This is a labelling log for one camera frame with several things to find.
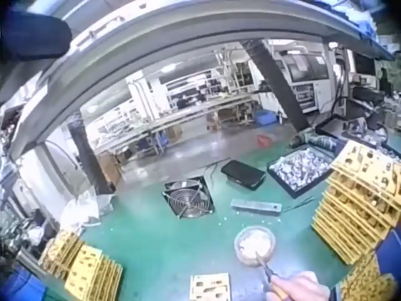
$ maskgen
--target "fan grille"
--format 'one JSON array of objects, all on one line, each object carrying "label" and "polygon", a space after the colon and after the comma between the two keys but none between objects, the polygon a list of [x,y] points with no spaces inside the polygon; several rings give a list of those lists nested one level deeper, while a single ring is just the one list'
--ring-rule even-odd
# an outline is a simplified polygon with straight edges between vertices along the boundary
[{"label": "fan grille", "polygon": [[171,193],[169,205],[176,215],[186,218],[196,218],[210,211],[210,200],[200,191],[181,188]]}]

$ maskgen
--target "bowl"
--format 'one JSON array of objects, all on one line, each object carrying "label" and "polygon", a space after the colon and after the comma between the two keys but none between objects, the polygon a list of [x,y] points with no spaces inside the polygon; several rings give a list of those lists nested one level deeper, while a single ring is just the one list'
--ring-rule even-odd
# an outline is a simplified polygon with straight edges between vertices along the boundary
[{"label": "bowl", "polygon": [[238,259],[250,267],[257,267],[260,265],[256,259],[256,254],[255,256],[252,255],[254,250],[258,252],[259,256],[264,261],[268,261],[271,258],[275,246],[276,238],[274,234],[269,229],[262,226],[248,226],[239,232],[234,240],[234,249]]}]

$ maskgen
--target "black support beam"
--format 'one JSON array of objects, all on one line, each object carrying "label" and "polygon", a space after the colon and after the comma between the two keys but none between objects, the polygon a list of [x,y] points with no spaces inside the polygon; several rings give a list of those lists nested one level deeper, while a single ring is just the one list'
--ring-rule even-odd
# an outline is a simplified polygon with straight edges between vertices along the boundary
[{"label": "black support beam", "polygon": [[281,72],[263,42],[261,40],[249,40],[243,41],[241,44],[266,79],[266,82],[269,83],[274,95],[297,132],[310,127],[283,72]]}]

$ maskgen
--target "green workbench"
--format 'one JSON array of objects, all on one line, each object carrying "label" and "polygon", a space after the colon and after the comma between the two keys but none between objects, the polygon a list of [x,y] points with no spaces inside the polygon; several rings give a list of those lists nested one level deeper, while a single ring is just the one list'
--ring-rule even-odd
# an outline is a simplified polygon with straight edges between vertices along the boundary
[{"label": "green workbench", "polygon": [[[401,138],[391,137],[390,145],[401,146]],[[291,151],[286,146],[287,142],[275,144],[235,159],[266,170],[268,162]],[[279,275],[311,270],[329,287],[346,275],[349,267],[310,226],[326,182],[292,199],[269,174],[256,191],[229,182],[220,173],[224,164],[220,163],[213,175],[212,167],[205,173],[216,207],[213,214],[177,219],[161,195],[164,185],[160,182],[119,195],[113,200],[114,211],[102,218],[102,224],[86,230],[83,239],[124,268],[119,300],[188,300],[190,276],[211,273],[230,274],[233,300],[264,300],[261,270],[240,263],[233,247],[236,235],[251,225],[268,227],[276,236],[269,265]],[[203,175],[204,171],[199,169],[183,178]],[[231,200],[237,198],[281,203],[285,208],[308,196],[316,201],[280,217],[237,212],[230,207]]]}]

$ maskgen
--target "hand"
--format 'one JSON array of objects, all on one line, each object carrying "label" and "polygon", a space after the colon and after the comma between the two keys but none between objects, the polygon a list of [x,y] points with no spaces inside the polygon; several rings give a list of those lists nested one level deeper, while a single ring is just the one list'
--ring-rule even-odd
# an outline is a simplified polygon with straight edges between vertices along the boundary
[{"label": "hand", "polygon": [[[330,296],[329,288],[320,285],[313,272],[301,272],[288,280],[272,276],[271,284],[281,288],[294,301],[328,301]],[[266,299],[281,301],[274,292],[268,292]]]}]

